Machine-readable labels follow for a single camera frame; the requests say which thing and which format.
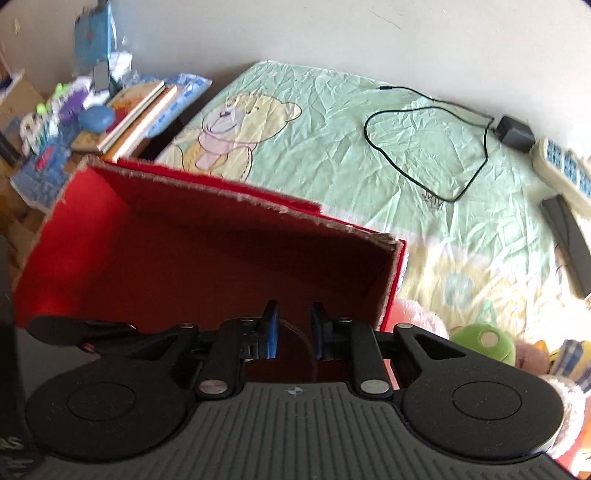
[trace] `cardboard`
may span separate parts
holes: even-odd
[[[179,323],[213,330],[259,316],[267,300],[303,332],[280,330],[280,358],[256,377],[309,380],[309,312],[382,325],[405,243],[330,219],[312,203],[165,167],[91,159],[41,227],[14,296],[17,324],[41,314]],[[321,365],[319,378],[340,378]]]
[[[18,123],[28,113],[35,112],[39,103],[45,100],[33,88],[26,77],[15,79],[8,96],[0,103],[0,131],[18,151],[22,150]]]
[[[0,54],[0,82],[7,80],[10,77],[10,72],[8,71],[8,66],[4,64],[2,59],[2,55]]]

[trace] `book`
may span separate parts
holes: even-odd
[[[124,88],[107,103],[115,110],[115,123],[102,134],[82,132],[72,142],[72,150],[81,153],[106,152],[163,90],[164,82],[139,83]]]
[[[168,108],[177,95],[178,87],[176,85],[166,87],[156,100],[125,130],[102,158],[117,162],[120,157],[132,155],[158,115]]]

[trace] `stuffed toy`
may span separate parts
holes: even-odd
[[[530,344],[515,343],[515,366],[532,375],[545,375],[550,371],[550,354],[543,340]]]
[[[488,323],[472,323],[452,332],[450,340],[507,365],[515,365],[515,344],[502,330]]]
[[[558,391],[564,404],[564,422],[548,453],[577,475],[591,453],[591,342],[565,340],[550,355],[548,372],[541,378]]]
[[[396,300],[392,305],[389,314],[388,326],[398,323],[412,323],[423,330],[449,339],[449,333],[443,320],[433,312],[421,307],[421,304],[414,300]]]

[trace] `toy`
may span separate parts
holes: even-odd
[[[414,300],[396,300],[392,305],[389,325],[398,323],[412,323],[428,332],[448,339],[449,333],[443,323],[443,320],[433,312],[423,308],[421,304]]]
[[[515,365],[513,339],[488,323],[473,323],[455,330],[450,340],[499,362]]]
[[[29,113],[21,120],[20,136],[22,140],[22,154],[28,157],[31,153],[37,155],[43,149],[46,141],[43,123],[36,115]]]
[[[543,340],[530,344],[515,343],[515,366],[532,375],[545,375],[550,370],[550,354]]]
[[[542,375],[563,400],[564,422],[549,454],[573,475],[591,453],[591,342],[565,340],[550,355],[549,375]]]

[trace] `teddy bear print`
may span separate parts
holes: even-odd
[[[157,163],[191,173],[244,181],[256,146],[301,115],[295,103],[262,93],[239,93],[203,118],[200,127],[183,130]]]

